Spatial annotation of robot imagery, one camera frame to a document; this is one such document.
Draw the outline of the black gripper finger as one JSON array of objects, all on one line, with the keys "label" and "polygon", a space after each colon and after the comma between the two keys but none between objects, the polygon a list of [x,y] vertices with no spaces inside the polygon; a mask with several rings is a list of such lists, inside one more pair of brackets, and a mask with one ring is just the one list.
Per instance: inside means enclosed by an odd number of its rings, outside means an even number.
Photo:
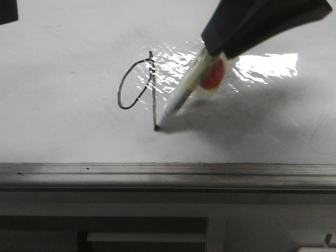
[{"label": "black gripper finger", "polygon": [[235,58],[263,41],[333,11],[325,0],[220,1],[201,37],[210,55]]},{"label": "black gripper finger", "polygon": [[0,25],[18,21],[17,0],[0,0]]}]

